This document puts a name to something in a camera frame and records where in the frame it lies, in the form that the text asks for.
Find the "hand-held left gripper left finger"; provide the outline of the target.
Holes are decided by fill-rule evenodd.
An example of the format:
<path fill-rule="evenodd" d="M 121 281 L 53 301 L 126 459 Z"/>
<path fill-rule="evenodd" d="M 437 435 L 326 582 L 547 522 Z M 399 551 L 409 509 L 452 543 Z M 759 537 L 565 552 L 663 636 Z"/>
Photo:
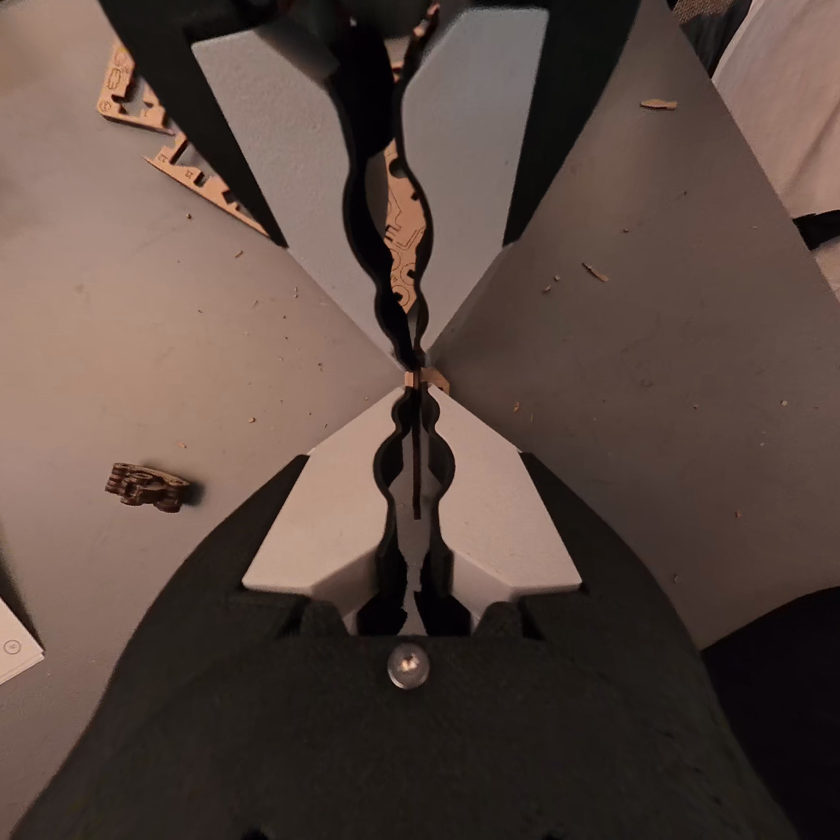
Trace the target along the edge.
<path fill-rule="evenodd" d="M 244 588 L 329 602 L 352 634 L 400 632 L 407 567 L 391 485 L 413 417 L 413 391 L 397 388 L 309 453 Z"/>

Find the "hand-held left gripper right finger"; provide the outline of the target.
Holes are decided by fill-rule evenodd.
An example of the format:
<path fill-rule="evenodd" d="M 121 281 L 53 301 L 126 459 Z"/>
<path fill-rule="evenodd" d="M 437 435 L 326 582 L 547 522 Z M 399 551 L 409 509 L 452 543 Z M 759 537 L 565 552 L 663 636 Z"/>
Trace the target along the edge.
<path fill-rule="evenodd" d="M 435 385 L 422 396 L 438 483 L 418 612 L 432 637 L 468 636 L 493 604 L 582 585 L 522 452 Z"/>

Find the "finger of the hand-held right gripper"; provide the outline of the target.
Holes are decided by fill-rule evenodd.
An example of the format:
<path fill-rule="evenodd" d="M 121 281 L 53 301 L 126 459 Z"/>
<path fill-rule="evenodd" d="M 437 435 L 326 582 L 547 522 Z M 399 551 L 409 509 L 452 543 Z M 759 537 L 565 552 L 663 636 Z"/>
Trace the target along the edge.
<path fill-rule="evenodd" d="M 417 321 L 427 361 L 505 248 L 549 21 L 539 6 L 464 8 L 423 48 L 402 95 L 402 151 L 431 240 Z"/>
<path fill-rule="evenodd" d="M 291 256 L 378 348 L 416 365 L 385 243 L 383 28 L 366 2 L 285 2 L 192 52 Z"/>

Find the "laser-cut plywood parts sheet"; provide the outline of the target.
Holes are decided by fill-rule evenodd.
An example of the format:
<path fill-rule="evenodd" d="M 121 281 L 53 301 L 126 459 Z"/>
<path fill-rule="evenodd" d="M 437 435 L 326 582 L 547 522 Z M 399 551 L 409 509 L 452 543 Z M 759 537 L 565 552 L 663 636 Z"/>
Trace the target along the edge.
<path fill-rule="evenodd" d="M 375 20 L 380 22 L 384 25 L 382 30 L 383 38 L 385 42 L 385 47 L 388 52 L 388 56 L 390 58 L 391 67 L 393 65 L 393 60 L 389 55 L 389 49 L 386 46 L 387 42 L 393 39 L 399 39 L 401 37 L 407 37 L 415 24 L 418 24 L 422 13 L 425 11 L 425 6 L 427 5 L 426 2 L 366 2 L 372 6 L 374 10 Z M 108 71 L 108 75 L 106 80 L 103 83 L 103 91 L 100 95 L 100 100 L 98 103 L 98 109 L 100 114 L 102 114 L 106 119 L 114 120 L 114 121 L 125 121 L 127 123 L 133 123 L 136 125 L 141 125 L 146 129 L 158 132 L 158 133 L 165 133 L 174 135 L 176 130 L 180 130 L 180 132 L 185 135 L 185 137 L 192 142 L 190 137 L 186 134 L 183 129 L 180 129 L 179 126 L 175 123 L 171 114 L 169 114 L 162 103 L 160 97 L 156 94 L 155 90 L 152 88 L 151 84 L 145 81 L 141 74 L 137 62 L 132 58 L 129 50 L 123 44 L 120 37 L 116 34 L 119 38 L 120 46 L 115 48 L 112 54 L 112 67 Z M 388 171 L 388 165 L 393 160 L 391 156 L 388 155 L 388 150 L 393 147 L 394 140 L 392 137 L 392 141 L 389 145 L 385 148 L 384 157 L 385 157 L 385 164 L 386 164 L 386 171 L 387 171 L 387 189 L 388 189 L 388 196 L 387 196 L 387 215 L 386 215 L 386 222 L 389 213 L 389 186 L 390 186 L 390 179 L 391 174 Z M 215 176 L 217 179 L 222 179 L 224 183 L 226 183 L 225 179 L 218 174 L 215 169 Z M 226 183 L 227 188 L 232 192 L 233 190 L 231 187 L 228 186 Z M 234 199 L 225 198 L 224 201 L 235 207 L 244 206 L 244 203 L 238 200 L 235 196 Z M 261 228 L 266 235 L 267 232 L 265 229 L 256 221 L 254 215 L 245 207 L 245 211 L 253 218 L 253 222 L 251 223 L 254 227 Z M 392 282 L 392 274 L 393 268 L 391 271 L 391 283 L 392 283 L 392 290 L 395 293 L 397 299 L 400 302 L 402 309 L 404 310 L 405 314 L 410 311 L 411 304 L 406 303 L 406 300 L 410 300 L 410 293 L 405 292 L 403 288 L 397 288 L 396 290 L 393 288 Z"/>

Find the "small wooden gear assembly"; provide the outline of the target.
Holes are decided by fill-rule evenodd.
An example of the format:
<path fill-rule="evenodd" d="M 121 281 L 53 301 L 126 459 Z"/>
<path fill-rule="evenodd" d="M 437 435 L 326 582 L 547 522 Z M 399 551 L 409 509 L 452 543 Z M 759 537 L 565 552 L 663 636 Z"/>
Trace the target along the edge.
<path fill-rule="evenodd" d="M 188 498 L 192 483 L 148 466 L 114 463 L 106 491 L 120 498 L 123 505 L 152 505 L 165 513 L 177 513 Z"/>

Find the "white paper booklet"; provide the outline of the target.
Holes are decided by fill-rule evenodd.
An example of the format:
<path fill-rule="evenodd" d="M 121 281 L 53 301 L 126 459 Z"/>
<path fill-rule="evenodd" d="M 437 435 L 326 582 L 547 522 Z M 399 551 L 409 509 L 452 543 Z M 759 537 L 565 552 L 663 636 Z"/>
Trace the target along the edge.
<path fill-rule="evenodd" d="M 43 661 L 44 650 L 1 600 L 1 684 Z"/>

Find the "person's white shirt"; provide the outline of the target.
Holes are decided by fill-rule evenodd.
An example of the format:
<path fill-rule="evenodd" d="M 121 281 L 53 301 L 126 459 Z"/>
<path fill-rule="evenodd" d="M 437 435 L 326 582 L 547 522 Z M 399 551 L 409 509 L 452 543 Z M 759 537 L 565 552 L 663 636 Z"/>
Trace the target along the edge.
<path fill-rule="evenodd" d="M 838 210 L 839 2 L 752 2 L 712 82 L 787 214 Z"/>

